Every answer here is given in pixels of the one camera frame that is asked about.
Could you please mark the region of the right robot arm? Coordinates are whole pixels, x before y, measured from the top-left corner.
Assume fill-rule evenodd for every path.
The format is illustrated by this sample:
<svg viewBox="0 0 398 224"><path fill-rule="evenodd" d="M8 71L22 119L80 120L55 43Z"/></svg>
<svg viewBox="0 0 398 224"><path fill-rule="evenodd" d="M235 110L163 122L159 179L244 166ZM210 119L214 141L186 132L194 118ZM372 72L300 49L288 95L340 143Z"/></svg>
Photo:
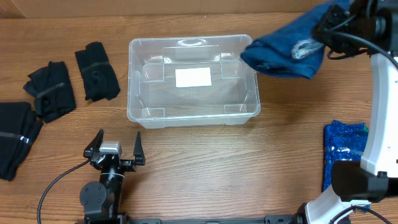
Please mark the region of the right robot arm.
<svg viewBox="0 0 398 224"><path fill-rule="evenodd" d="M338 223L353 210L397 196L397 1L332 4L313 28L332 51L371 58L373 102L368 140L360 161L336 161L331 185L303 204L292 223Z"/></svg>

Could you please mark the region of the clear plastic storage bin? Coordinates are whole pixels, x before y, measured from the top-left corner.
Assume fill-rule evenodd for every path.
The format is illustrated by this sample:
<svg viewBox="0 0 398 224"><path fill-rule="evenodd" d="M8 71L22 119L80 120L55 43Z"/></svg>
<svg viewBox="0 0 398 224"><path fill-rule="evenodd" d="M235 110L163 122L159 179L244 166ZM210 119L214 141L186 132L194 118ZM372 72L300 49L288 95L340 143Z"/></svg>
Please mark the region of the clear plastic storage bin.
<svg viewBox="0 0 398 224"><path fill-rule="evenodd" d="M261 111L247 34L140 38L129 44L127 117L146 129L244 124ZM210 67L211 86L177 88L176 69Z"/></svg>

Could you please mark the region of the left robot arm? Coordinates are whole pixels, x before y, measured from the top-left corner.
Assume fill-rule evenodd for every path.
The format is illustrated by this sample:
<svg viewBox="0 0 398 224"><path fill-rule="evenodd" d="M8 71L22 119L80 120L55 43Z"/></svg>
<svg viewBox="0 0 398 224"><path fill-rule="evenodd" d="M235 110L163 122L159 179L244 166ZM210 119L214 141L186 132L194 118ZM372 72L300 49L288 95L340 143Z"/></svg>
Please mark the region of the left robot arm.
<svg viewBox="0 0 398 224"><path fill-rule="evenodd" d="M87 183L80 192L84 222L132 223L129 215L119 211L119 206L125 173L135 172L137 166L146 163L141 134L136 135L133 159L122 159L121 143L103 141L103 136L104 131L100 129L83 152L88 163L101 172L98 181Z"/></svg>

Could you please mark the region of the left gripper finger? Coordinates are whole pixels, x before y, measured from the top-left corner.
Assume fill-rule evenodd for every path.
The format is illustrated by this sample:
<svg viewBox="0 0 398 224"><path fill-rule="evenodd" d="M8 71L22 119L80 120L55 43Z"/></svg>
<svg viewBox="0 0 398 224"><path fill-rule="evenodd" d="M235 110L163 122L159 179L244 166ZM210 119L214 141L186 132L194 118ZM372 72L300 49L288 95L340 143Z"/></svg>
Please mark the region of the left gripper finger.
<svg viewBox="0 0 398 224"><path fill-rule="evenodd" d="M103 129L100 129L95 138L92 140L92 142L90 142L89 145L85 148L85 151L91 151L91 152L98 151L100 145L103 142L103 135L104 131Z"/></svg>
<svg viewBox="0 0 398 224"><path fill-rule="evenodd" d="M142 148L142 140L141 133L138 131L136 135L136 141L133 150L134 160L135 161L143 161L144 160L144 151Z"/></svg>

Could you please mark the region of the black cloth bundle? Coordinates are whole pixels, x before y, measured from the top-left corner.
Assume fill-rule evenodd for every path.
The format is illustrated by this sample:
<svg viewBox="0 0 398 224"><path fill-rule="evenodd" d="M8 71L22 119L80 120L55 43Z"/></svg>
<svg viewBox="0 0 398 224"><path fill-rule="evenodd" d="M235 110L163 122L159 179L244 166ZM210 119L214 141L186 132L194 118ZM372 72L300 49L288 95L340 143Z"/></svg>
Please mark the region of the black cloth bundle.
<svg viewBox="0 0 398 224"><path fill-rule="evenodd" d="M45 123L59 119L76 108L72 83L65 62L49 62L28 75L23 89L34 99L37 116Z"/></svg>
<svg viewBox="0 0 398 224"><path fill-rule="evenodd" d="M112 100L121 91L116 74L101 42L92 42L75 52L85 87L85 100Z"/></svg>

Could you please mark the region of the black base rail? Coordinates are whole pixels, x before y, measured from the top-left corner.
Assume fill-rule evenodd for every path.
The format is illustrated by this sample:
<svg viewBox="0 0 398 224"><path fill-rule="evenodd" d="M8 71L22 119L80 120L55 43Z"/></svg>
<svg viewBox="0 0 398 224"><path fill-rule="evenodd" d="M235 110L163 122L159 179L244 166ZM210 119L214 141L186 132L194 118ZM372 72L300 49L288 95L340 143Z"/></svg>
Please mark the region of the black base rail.
<svg viewBox="0 0 398 224"><path fill-rule="evenodd" d="M159 218L133 219L120 215L110 220L83 221L89 224L293 224L293 215L266 215L264 218L186 219L161 220Z"/></svg>

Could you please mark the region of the blue sequin fabric bundle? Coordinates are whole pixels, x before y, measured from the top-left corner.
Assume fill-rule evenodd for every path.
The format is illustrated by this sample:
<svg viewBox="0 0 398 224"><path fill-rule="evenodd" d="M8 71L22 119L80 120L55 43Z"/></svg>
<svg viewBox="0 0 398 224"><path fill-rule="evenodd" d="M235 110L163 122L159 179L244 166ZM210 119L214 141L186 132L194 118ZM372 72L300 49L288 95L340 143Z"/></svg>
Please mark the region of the blue sequin fabric bundle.
<svg viewBox="0 0 398 224"><path fill-rule="evenodd" d="M346 124L333 120L323 130L322 192L331 185L331 173L336 161L360 161L368 140L366 123Z"/></svg>

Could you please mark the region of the blue denim jeans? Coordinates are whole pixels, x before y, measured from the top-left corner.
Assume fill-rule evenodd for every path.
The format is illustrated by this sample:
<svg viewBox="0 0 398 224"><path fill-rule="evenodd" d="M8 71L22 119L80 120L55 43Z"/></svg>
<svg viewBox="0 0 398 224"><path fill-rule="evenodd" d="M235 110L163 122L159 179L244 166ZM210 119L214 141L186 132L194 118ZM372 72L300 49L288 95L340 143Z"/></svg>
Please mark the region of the blue denim jeans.
<svg viewBox="0 0 398 224"><path fill-rule="evenodd" d="M255 71L279 78L312 79L324 58L325 45L312 37L312 29L330 6L349 8L349 0L327 1L296 20L254 40L240 57Z"/></svg>

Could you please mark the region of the large black garment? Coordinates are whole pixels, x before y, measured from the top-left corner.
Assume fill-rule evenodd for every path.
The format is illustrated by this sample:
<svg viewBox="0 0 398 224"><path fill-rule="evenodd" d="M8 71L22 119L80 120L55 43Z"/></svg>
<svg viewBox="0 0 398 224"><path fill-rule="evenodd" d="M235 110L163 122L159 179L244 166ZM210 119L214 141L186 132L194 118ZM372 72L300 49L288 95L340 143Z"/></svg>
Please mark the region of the large black garment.
<svg viewBox="0 0 398 224"><path fill-rule="evenodd" d="M1 178L11 181L28 156L43 122L28 102L1 103Z"/></svg>

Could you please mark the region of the white label in bin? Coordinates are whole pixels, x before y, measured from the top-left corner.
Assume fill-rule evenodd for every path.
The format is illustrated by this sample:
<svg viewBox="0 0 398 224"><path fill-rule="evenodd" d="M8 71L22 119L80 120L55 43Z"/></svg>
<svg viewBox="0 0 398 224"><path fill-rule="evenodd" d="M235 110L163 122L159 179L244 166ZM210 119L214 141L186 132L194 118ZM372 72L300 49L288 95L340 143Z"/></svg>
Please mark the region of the white label in bin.
<svg viewBox="0 0 398 224"><path fill-rule="evenodd" d="M175 84L177 88L211 86L210 67L176 69Z"/></svg>

